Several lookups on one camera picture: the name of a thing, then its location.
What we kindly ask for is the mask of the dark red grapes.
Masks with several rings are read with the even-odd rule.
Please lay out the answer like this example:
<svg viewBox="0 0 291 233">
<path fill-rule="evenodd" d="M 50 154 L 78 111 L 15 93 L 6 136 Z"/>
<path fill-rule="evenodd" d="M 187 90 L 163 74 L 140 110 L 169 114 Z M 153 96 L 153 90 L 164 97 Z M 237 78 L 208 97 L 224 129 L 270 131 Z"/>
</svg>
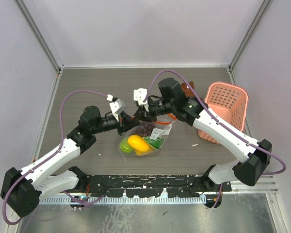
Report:
<svg viewBox="0 0 291 233">
<path fill-rule="evenodd" d="M 154 128 L 156 128 L 155 123 L 142 121 L 140 125 L 136 127 L 134 134 L 139 135 L 140 137 L 151 136 Z"/>
</svg>

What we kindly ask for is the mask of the green bumpy fruit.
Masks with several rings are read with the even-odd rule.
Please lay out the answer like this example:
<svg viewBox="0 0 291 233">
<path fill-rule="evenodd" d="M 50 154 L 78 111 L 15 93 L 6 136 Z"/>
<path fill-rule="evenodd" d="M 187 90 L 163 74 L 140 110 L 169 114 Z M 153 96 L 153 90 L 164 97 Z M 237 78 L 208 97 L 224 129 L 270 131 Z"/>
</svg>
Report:
<svg viewBox="0 0 291 233">
<path fill-rule="evenodd" d="M 119 144 L 120 151 L 123 153 L 132 153 L 134 149 L 128 144 L 128 139 L 123 138 Z"/>
</svg>

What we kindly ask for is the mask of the orange mango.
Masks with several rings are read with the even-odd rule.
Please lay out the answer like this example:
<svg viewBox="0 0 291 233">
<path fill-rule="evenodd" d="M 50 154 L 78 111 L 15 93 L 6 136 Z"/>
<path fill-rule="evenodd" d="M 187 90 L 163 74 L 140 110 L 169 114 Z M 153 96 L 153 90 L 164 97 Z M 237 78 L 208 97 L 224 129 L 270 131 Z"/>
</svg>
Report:
<svg viewBox="0 0 291 233">
<path fill-rule="evenodd" d="M 136 151 L 146 152 L 151 150 L 151 146 L 143 140 L 139 135 L 131 135 L 128 137 L 128 144 Z"/>
</svg>

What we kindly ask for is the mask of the clear orange zip bag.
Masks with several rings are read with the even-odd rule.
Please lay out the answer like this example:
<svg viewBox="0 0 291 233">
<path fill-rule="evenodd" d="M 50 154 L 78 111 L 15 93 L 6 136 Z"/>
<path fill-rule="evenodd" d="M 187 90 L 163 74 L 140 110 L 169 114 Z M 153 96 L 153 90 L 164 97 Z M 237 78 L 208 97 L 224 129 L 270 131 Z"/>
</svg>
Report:
<svg viewBox="0 0 291 233">
<path fill-rule="evenodd" d="M 122 137 L 118 151 L 122 156 L 146 156 L 156 154 L 167 140 L 176 117 L 172 114 L 159 116 L 155 122 L 141 121 Z"/>
</svg>

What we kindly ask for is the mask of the red watermelon slice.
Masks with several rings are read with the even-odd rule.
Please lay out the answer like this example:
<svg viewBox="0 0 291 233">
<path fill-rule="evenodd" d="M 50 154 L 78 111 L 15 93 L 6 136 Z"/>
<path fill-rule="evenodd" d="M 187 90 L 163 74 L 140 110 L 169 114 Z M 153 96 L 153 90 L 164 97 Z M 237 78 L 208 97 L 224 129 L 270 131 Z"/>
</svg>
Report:
<svg viewBox="0 0 291 233">
<path fill-rule="evenodd" d="M 151 147 L 153 147 L 156 150 L 159 150 L 164 143 L 163 137 L 151 139 L 150 136 L 146 136 L 146 137 L 143 137 L 143 140 L 146 141 Z"/>
</svg>

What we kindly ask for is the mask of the yellow lemon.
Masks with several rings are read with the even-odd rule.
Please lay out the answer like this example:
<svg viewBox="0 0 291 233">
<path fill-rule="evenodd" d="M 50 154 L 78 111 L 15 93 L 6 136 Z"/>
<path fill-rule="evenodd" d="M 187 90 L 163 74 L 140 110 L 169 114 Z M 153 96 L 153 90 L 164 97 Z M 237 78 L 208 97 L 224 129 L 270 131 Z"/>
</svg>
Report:
<svg viewBox="0 0 291 233">
<path fill-rule="evenodd" d="M 149 154 L 151 154 L 151 153 L 153 153 L 154 152 L 154 150 L 148 150 L 148 151 L 146 151 L 146 152 L 142 152 L 142 151 L 138 151 L 138 150 L 136 150 L 135 151 L 135 154 L 137 155 L 137 156 L 145 156 L 145 155 L 149 155 Z"/>
</svg>

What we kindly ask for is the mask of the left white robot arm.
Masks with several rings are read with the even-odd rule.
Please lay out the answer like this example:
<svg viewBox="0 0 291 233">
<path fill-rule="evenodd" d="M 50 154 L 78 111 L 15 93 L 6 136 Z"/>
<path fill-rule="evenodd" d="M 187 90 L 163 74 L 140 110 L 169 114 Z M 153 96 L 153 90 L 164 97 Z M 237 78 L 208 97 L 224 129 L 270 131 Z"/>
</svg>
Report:
<svg viewBox="0 0 291 233">
<path fill-rule="evenodd" d="M 61 175 L 52 174 L 87 151 L 96 142 L 96 134 L 111 130 L 122 134 L 139 124 L 125 112 L 118 116 L 101 116 L 98 107 L 86 107 L 77 127 L 60 145 L 34 163 L 20 170 L 13 167 L 5 173 L 0 193 L 4 206 L 11 207 L 19 217 L 25 217 L 49 196 L 72 189 L 83 192 L 89 178 L 78 167 L 73 166 Z"/>
</svg>

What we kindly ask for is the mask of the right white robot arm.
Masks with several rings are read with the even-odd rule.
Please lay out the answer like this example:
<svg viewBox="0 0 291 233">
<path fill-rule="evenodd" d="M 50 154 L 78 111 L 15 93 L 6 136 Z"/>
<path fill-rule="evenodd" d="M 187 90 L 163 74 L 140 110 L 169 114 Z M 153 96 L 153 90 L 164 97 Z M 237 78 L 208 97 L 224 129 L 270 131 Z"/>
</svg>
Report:
<svg viewBox="0 0 291 233">
<path fill-rule="evenodd" d="M 227 148 L 236 160 L 223 165 L 212 165 L 203 174 L 201 184 L 208 191 L 214 191 L 221 184 L 240 181 L 254 186 L 270 163 L 272 144 L 264 139 L 257 141 L 220 118 L 210 107 L 197 97 L 187 97 L 180 83 L 174 78 L 159 82 L 161 96 L 151 99 L 147 89 L 133 92 L 138 106 L 134 117 L 149 122 L 158 116 L 173 114 L 179 121 L 202 130 Z"/>
</svg>

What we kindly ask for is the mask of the brown cloth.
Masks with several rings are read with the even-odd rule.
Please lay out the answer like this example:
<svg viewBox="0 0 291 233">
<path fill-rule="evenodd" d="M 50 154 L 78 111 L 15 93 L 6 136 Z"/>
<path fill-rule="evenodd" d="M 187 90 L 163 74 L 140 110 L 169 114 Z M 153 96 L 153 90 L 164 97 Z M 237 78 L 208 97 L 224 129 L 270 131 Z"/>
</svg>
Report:
<svg viewBox="0 0 291 233">
<path fill-rule="evenodd" d="M 189 86 L 190 86 L 192 89 L 194 89 L 193 81 L 189 81 L 189 85 L 187 85 L 186 83 L 182 83 L 180 86 L 181 86 L 181 89 L 183 90 L 183 92 L 185 93 L 185 96 L 187 98 L 194 97 L 194 93 L 189 88 Z"/>
</svg>

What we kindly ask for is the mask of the pink plastic basket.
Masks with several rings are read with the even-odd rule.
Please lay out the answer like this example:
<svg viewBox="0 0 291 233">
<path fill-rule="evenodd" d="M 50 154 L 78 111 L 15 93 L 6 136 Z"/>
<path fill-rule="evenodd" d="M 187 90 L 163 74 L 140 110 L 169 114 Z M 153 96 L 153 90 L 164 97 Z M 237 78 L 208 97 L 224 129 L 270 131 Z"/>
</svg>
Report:
<svg viewBox="0 0 291 233">
<path fill-rule="evenodd" d="M 224 83 L 212 83 L 204 102 L 223 120 L 244 132 L 249 95 L 241 87 Z"/>
</svg>

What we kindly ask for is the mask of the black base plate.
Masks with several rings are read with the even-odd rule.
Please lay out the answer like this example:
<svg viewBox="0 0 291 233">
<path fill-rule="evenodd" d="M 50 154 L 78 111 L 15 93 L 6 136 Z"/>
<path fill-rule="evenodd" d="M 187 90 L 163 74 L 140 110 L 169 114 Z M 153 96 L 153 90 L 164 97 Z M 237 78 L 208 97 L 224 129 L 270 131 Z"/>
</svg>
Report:
<svg viewBox="0 0 291 233">
<path fill-rule="evenodd" d="M 201 193 L 217 192 L 220 186 L 206 186 L 197 175 L 89 175 L 81 187 L 70 189 L 70 193 L 88 192 L 91 197 L 106 195 L 110 198 L 159 197 L 163 191 L 168 198 L 199 197 Z"/>
</svg>

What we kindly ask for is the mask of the left aluminium frame post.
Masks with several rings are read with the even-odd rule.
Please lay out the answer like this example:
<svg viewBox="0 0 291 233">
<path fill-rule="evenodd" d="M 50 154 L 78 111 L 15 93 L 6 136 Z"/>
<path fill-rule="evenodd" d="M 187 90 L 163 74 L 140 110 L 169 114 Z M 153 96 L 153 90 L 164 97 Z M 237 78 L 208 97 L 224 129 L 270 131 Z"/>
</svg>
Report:
<svg viewBox="0 0 291 233">
<path fill-rule="evenodd" d="M 57 72 L 61 72 L 65 67 L 52 39 L 39 15 L 39 12 L 33 0 L 15 0 L 14 1 L 23 17 L 27 21 L 30 29 L 35 35 L 37 41 L 41 45 L 48 59 L 52 63 Z"/>
</svg>

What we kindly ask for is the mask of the aluminium frame post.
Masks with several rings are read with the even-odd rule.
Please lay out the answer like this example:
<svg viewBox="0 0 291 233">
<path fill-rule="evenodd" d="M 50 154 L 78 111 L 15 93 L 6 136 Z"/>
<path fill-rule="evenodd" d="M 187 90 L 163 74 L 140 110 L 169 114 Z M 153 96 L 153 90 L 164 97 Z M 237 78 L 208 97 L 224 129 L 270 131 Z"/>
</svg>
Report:
<svg viewBox="0 0 291 233">
<path fill-rule="evenodd" d="M 234 69 L 239 58 L 241 57 L 242 53 L 244 52 L 245 48 L 247 47 L 250 39 L 252 38 L 252 36 L 254 35 L 255 31 L 257 30 L 260 22 L 262 21 L 264 15 L 268 11 L 269 7 L 271 6 L 272 2 L 273 2 L 272 0 L 263 0 L 262 1 L 260 7 L 258 8 L 257 12 L 255 13 L 255 16 L 254 16 L 248 30 L 245 33 L 244 38 L 242 39 L 240 45 L 238 46 L 238 49 L 237 49 L 230 65 L 227 68 L 229 72 L 232 72 L 232 70 Z"/>
<path fill-rule="evenodd" d="M 14 1 L 23 17 L 27 21 L 30 29 L 35 35 L 37 41 L 41 45 L 48 59 L 52 63 L 57 72 L 61 72 L 65 67 L 52 39 L 39 15 L 39 12 L 33 0 L 15 0 Z"/>
</svg>

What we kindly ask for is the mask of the aluminium front rail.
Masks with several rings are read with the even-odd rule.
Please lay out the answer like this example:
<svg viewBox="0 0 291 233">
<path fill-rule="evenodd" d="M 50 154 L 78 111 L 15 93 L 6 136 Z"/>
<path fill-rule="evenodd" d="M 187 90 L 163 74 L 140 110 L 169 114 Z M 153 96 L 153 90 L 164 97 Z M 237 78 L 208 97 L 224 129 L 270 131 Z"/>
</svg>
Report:
<svg viewBox="0 0 291 233">
<path fill-rule="evenodd" d="M 66 171 L 63 174 L 50 176 L 45 180 L 35 181 L 33 178 L 28 178 L 26 183 L 21 183 L 20 187 L 25 187 L 26 189 L 32 190 L 37 193 L 40 200 L 46 199 L 52 195 L 58 194 L 60 192 L 69 192 L 70 189 L 81 187 L 86 183 L 86 178 L 89 175 L 78 175 L 72 171 Z M 211 186 L 213 183 L 206 176 L 201 176 L 203 179 L 203 184 L 207 187 Z M 276 191 L 275 181 L 272 176 L 262 176 L 254 186 L 250 186 L 241 181 L 231 181 L 224 182 L 223 185 L 219 185 L 219 190 L 223 192 L 232 191 Z"/>
</svg>

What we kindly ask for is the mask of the right aluminium frame post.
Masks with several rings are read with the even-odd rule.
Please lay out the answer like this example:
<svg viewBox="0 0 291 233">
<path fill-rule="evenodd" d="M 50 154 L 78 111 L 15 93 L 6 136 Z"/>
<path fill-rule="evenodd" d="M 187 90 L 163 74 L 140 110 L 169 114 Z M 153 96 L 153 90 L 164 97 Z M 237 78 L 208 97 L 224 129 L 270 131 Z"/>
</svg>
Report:
<svg viewBox="0 0 291 233">
<path fill-rule="evenodd" d="M 229 72 L 232 72 L 232 70 L 234 69 L 239 58 L 241 57 L 242 53 L 244 52 L 245 48 L 247 47 L 250 39 L 252 38 L 252 36 L 254 35 L 255 31 L 257 30 L 260 22 L 262 21 L 264 15 L 268 11 L 269 7 L 271 6 L 272 2 L 273 2 L 272 0 L 263 0 L 262 1 L 260 7 L 258 8 L 257 12 L 255 13 L 255 16 L 254 16 L 248 30 L 245 33 L 244 38 L 242 39 L 240 45 L 238 46 L 238 49 L 237 49 L 230 65 L 227 68 Z"/>
</svg>

